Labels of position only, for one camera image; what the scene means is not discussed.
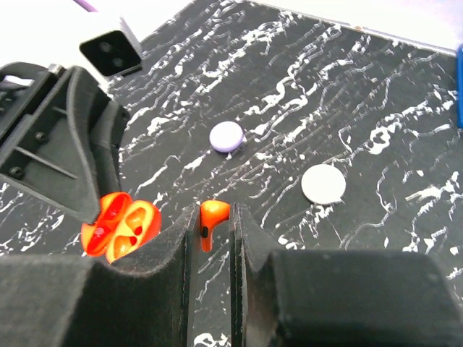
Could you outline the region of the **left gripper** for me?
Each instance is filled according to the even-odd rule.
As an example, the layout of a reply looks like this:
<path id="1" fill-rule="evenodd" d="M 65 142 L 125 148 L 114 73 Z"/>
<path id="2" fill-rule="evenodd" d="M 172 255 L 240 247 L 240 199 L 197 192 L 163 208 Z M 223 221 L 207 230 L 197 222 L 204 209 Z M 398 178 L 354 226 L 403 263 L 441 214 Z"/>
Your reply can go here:
<path id="1" fill-rule="evenodd" d="M 1 180 L 82 223 L 100 212 L 99 195 L 121 190 L 119 148 L 129 121 L 82 67 L 14 63 L 29 77 L 1 118 Z"/>

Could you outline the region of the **white earbud charging case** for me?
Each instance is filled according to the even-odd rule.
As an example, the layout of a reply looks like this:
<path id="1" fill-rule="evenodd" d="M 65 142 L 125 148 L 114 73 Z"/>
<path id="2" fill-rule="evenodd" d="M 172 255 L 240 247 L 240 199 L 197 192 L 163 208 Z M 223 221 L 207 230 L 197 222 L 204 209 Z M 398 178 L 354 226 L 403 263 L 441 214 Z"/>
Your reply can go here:
<path id="1" fill-rule="evenodd" d="M 318 205 L 340 202 L 347 188 L 343 173 L 328 164 L 318 164 L 307 169 L 301 178 L 304 196 Z"/>

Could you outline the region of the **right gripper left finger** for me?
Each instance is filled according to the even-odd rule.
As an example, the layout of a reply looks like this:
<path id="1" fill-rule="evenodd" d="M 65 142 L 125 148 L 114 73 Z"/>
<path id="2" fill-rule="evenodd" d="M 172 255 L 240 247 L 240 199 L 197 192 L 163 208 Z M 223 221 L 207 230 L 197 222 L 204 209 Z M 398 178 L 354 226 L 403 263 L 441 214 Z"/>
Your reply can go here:
<path id="1" fill-rule="evenodd" d="M 3 346 L 191 346 L 199 207 L 111 265 L 1 258 Z"/>

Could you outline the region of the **red earbud charging case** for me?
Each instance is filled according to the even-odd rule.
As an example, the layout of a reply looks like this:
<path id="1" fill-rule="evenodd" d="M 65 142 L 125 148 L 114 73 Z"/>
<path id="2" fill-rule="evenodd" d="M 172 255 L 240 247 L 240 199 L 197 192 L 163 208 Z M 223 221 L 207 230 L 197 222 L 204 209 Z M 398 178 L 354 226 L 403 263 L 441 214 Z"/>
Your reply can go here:
<path id="1" fill-rule="evenodd" d="M 126 192 L 100 200 L 101 214 L 92 224 L 82 224 L 80 241 L 89 257 L 105 256 L 112 263 L 139 249 L 161 231 L 162 216 L 151 202 L 133 200 Z"/>

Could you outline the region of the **blue stapler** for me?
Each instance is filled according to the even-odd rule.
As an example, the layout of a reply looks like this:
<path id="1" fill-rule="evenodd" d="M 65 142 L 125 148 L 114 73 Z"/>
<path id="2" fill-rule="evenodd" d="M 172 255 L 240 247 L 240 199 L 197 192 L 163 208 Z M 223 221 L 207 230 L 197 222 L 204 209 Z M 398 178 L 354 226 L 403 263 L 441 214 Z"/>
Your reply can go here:
<path id="1" fill-rule="evenodd" d="M 456 125 L 463 128 L 463 45 L 456 50 L 456 90 L 457 97 L 457 118 Z"/>

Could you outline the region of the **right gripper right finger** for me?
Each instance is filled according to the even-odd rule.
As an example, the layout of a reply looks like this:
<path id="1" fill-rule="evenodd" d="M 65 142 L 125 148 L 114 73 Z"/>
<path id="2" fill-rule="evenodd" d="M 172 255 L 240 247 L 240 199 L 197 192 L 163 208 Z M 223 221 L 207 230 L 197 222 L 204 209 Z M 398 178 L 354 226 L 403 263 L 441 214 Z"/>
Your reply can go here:
<path id="1" fill-rule="evenodd" d="M 283 248 L 233 204 L 233 346 L 460 346 L 462 312 L 434 260 Z"/>

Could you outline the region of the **red earbud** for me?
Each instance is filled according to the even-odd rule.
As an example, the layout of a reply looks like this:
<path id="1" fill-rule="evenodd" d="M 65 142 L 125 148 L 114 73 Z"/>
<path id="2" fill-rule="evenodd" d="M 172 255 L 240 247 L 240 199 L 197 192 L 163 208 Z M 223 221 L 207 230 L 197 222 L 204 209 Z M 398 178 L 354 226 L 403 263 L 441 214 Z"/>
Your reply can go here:
<path id="1" fill-rule="evenodd" d="M 214 228 L 229 219 L 230 204 L 218 200 L 207 200 L 200 205 L 200 237 L 204 252 L 213 248 Z"/>

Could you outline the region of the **purple earbud charging case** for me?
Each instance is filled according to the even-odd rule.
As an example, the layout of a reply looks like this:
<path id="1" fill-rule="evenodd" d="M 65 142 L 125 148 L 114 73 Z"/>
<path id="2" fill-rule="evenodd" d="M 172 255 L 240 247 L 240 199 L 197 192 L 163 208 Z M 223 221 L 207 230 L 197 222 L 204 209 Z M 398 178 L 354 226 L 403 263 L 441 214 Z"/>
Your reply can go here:
<path id="1" fill-rule="evenodd" d="M 234 121 L 223 121 L 215 125 L 209 134 L 209 142 L 214 150 L 229 153 L 236 150 L 244 141 L 242 127 Z"/>

